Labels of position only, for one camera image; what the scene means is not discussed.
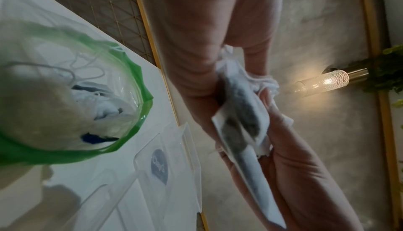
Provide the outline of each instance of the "glowing bulb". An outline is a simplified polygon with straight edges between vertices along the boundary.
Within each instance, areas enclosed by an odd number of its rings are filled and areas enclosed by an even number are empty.
[[[335,70],[318,77],[296,82],[293,91],[301,97],[339,89],[348,85],[350,78],[343,70]]]

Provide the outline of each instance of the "label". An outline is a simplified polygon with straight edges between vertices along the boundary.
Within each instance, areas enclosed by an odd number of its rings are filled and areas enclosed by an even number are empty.
[[[168,164],[164,152],[157,149],[153,152],[151,157],[151,172],[163,184],[167,185],[168,182]]]

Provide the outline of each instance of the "metal grid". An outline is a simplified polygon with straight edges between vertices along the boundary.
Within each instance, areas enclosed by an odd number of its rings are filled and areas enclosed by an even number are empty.
[[[136,0],[56,0],[155,65]]]

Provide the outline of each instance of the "plastic bag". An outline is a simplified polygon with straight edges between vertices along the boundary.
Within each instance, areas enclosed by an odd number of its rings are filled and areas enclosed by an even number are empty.
[[[141,67],[89,26],[30,0],[0,11],[0,165],[113,152],[152,107]]]

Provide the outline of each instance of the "hand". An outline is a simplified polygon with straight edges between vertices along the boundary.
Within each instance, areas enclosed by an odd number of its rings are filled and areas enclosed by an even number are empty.
[[[143,0],[164,69],[195,121],[217,142],[211,122],[215,63],[224,44],[242,47],[246,70],[267,74],[282,0]]]
[[[270,157],[259,159],[273,197],[289,231],[363,231],[361,223],[343,192],[310,146],[289,127],[270,103],[269,91],[260,98],[270,116]],[[239,191],[268,230],[283,230],[270,223],[249,194],[234,164],[225,154]]]

